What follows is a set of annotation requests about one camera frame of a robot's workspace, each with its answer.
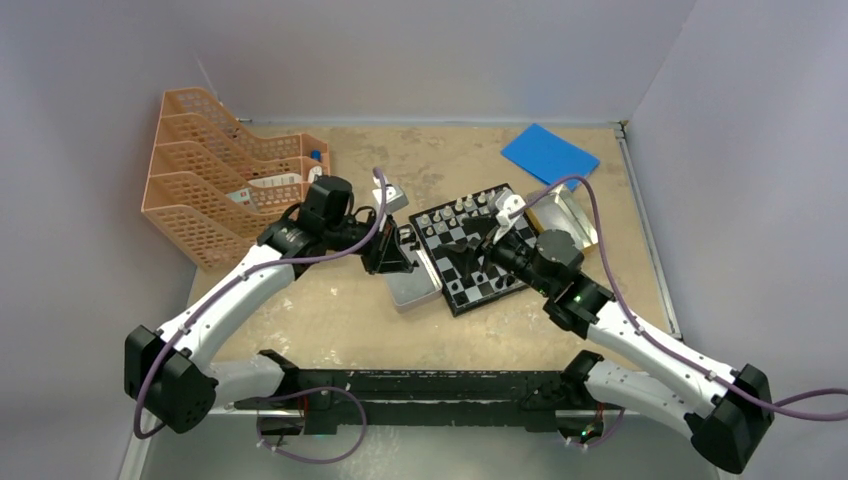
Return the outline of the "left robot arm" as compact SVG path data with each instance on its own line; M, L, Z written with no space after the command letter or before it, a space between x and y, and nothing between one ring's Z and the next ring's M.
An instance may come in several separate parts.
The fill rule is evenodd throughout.
M312 265L349 255L370 274L410 273L415 262L401 248L393 218L408 199L374 169L375 203L357 217L351 184L338 176L315 180L306 196L287 207L257 237L237 265L198 302L151 330L136 327L124 343L124 391L134 399L133 434L147 439L168 427L185 433L223 403L261 397L284 409L297 399L298 382L265 356L228 380L212 368L223 344L277 292Z

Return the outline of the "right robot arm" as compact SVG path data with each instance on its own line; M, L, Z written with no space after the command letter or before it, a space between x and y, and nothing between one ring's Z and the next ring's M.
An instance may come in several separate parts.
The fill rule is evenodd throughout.
M495 236L495 220L468 217L483 237L437 246L462 278L496 266L545 298L560 329L617 352L640 367L631 374L598 359L564 376L561 392L576 407L612 403L664 423L686 436L715 467L740 474L771 427L768 377L713 360L644 322L623 298L582 271L583 252L571 235L547 230L529 244L515 231Z

